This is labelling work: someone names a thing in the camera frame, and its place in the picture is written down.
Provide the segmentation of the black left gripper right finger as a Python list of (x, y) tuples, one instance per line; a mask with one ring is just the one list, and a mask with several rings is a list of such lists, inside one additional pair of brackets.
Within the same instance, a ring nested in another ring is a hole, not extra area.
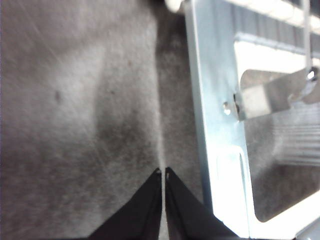
[(170, 167), (165, 169), (165, 212), (171, 240), (238, 239), (210, 213)]

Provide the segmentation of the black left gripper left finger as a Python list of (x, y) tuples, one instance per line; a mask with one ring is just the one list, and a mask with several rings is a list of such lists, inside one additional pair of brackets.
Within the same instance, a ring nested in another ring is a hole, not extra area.
[(157, 240), (162, 216), (162, 172), (156, 168), (132, 198), (89, 240)]

